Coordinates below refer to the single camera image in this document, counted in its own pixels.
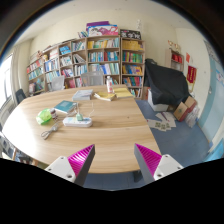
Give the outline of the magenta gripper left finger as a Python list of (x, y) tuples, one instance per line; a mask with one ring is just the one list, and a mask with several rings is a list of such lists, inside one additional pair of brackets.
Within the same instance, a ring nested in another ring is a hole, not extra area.
[(46, 171), (83, 186), (94, 156), (95, 145), (92, 144), (68, 157), (59, 156), (46, 168)]

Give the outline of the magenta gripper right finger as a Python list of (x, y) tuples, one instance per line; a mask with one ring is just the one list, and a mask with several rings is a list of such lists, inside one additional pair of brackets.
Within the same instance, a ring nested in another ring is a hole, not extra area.
[(160, 155), (139, 144), (134, 145), (134, 154), (146, 184), (183, 169), (169, 154)]

